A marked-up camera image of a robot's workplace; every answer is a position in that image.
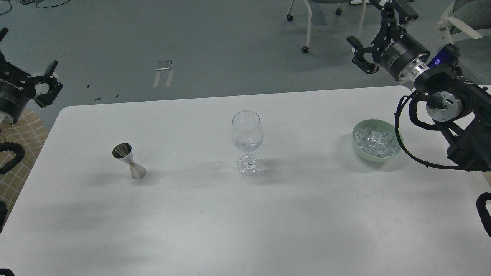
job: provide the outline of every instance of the bowl of ice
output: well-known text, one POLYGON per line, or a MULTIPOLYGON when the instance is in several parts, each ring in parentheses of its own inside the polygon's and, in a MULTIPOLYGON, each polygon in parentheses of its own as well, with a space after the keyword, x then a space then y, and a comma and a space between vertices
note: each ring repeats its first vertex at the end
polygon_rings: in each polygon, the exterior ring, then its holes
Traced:
POLYGON ((386 162, 401 152, 394 126, 382 120, 359 122, 353 128, 351 141, 355 152, 372 162, 386 162))

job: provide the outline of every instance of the wine glass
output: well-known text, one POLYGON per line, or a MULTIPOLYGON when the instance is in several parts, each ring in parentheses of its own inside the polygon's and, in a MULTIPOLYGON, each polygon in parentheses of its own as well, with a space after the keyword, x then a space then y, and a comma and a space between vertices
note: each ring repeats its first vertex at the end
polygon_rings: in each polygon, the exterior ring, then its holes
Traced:
POLYGON ((244 175, 257 174, 263 163, 249 152, 256 150, 263 142, 263 127, 256 112, 244 110, 232 119, 232 141, 235 146, 247 152, 237 161, 237 169, 244 175))

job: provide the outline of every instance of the glass base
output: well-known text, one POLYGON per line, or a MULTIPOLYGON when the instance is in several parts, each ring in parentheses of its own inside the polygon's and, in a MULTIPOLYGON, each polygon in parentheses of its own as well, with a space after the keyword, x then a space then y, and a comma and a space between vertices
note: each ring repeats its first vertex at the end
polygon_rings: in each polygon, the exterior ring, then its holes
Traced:
POLYGON ((254 175, 259 173, 263 162, 253 154, 246 154, 237 161, 237 170, 243 175, 254 175))

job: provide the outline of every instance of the gray floor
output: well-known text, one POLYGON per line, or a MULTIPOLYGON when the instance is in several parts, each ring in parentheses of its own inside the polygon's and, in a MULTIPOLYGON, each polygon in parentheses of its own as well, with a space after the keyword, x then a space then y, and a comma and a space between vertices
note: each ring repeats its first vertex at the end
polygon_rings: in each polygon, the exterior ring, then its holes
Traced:
MULTIPOLYGON (((36 9, 15 3, 11 12, 0 16, 0 27, 10 29, 0 49, 7 61, 32 74, 43 73, 53 59, 59 61, 56 73, 64 88, 57 100, 44 109, 28 105, 48 128, 61 109, 72 105, 397 84, 385 71, 366 75, 351 63, 346 37, 356 35, 361 5, 344 4, 341 16, 334 15, 335 5, 314 6, 317 25, 310 52, 302 54, 307 9, 297 1, 295 18, 288 22, 288 4, 289 0, 73 0, 36 9), (167 59, 172 60, 171 82, 164 71, 153 87, 157 61, 167 59)), ((444 45, 434 24, 448 1, 409 4, 419 19, 408 32, 434 55, 444 45)), ((0 8, 5 11, 8 4, 0 8)), ((380 13, 369 5, 362 42, 369 43, 379 28, 380 13)), ((488 65, 488 60, 479 64, 488 65)), ((472 71, 472 64, 467 68, 472 71)))

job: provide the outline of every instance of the chair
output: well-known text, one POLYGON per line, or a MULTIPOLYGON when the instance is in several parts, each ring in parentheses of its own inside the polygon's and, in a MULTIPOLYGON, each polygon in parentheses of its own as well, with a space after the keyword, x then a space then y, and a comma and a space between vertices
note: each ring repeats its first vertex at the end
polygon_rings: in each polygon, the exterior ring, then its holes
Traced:
POLYGON ((454 43, 453 34, 463 32, 479 39, 477 29, 491 28, 491 0, 454 0, 436 23, 446 43, 454 43))
MULTIPOLYGON (((288 21, 293 20, 293 15, 291 15, 293 2, 295 2, 295 0, 292 0, 292 2, 290 4, 290 8, 288 9, 288 13, 286 15, 286 19, 288 21)), ((308 53, 308 49, 310 47, 310 31, 312 29, 312 7, 310 6, 310 3, 314 2, 314 3, 321 3, 321 4, 338 4, 338 6, 336 8, 336 15, 340 15, 343 12, 343 10, 341 9, 341 5, 344 2, 350 2, 350 0, 303 0, 303 2, 305 3, 305 5, 307 6, 307 9, 308 9, 307 43, 305 44, 305 46, 302 47, 302 53, 306 54, 306 53, 308 53)), ((360 23, 359 23, 359 28, 358 28, 359 29, 358 30, 358 38, 360 38, 360 36, 361 36, 361 30, 363 27, 363 20, 365 18, 365 9, 366 9, 366 0, 363 0, 363 10, 362 10, 361 16, 360 16, 360 23)))

